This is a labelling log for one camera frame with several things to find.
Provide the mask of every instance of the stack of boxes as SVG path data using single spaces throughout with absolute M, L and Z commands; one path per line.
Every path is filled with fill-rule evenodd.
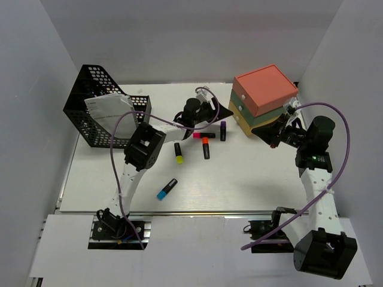
M 255 127 L 275 121 L 285 113 L 283 104 L 298 89 L 275 66 L 270 65 L 234 78 L 229 110 L 247 136 Z

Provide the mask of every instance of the yellow highlighter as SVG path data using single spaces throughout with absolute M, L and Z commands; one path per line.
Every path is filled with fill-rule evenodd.
M 178 142 L 174 143 L 174 151 L 175 151 L 175 159 L 177 160 L 177 163 L 178 164 L 183 163 L 184 159 L 182 158 L 181 146 Z

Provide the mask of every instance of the white wall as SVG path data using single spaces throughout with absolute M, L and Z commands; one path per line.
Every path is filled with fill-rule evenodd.
M 337 207 L 351 218 L 374 286 L 383 286 L 383 1 L 345 0 L 305 71 L 302 102 L 337 106 L 351 128 L 348 167 L 336 188 Z M 305 111 L 336 119 L 330 152 L 341 165 L 342 122 L 322 108 Z
M 62 112 L 77 75 L 39 0 L 0 9 L 0 278 L 24 286 L 76 131 Z
M 342 0 L 42 0 L 75 65 L 120 83 L 232 81 L 276 63 L 298 80 Z

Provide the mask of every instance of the yellow box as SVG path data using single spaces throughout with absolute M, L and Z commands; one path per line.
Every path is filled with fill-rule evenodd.
M 277 118 L 279 117 L 275 117 L 275 118 L 271 118 L 267 121 L 264 121 L 256 126 L 253 126 L 253 127 L 250 127 L 248 125 L 248 123 L 246 122 L 245 118 L 241 115 L 241 113 L 237 110 L 237 108 L 235 107 L 234 103 L 232 101 L 229 102 L 229 110 L 231 110 L 234 115 L 234 119 L 236 120 L 236 122 L 238 123 L 238 125 L 241 127 L 241 129 L 243 130 L 243 132 L 245 133 L 245 135 L 247 136 L 251 136 L 252 135 L 252 132 L 251 130 L 255 127 L 260 127 L 260 126 L 264 126 L 265 124 L 269 124 L 269 123 L 272 123 L 273 121 L 275 121 Z

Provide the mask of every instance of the white paper card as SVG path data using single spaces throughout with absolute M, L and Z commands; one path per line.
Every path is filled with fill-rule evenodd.
M 90 116 L 110 134 L 112 134 L 117 120 L 124 113 L 134 111 L 134 107 L 130 104 L 130 97 L 124 94 L 106 94 L 84 101 Z M 120 139 L 130 139 L 136 130 L 136 123 L 134 114 L 125 116 L 118 124 L 114 136 Z

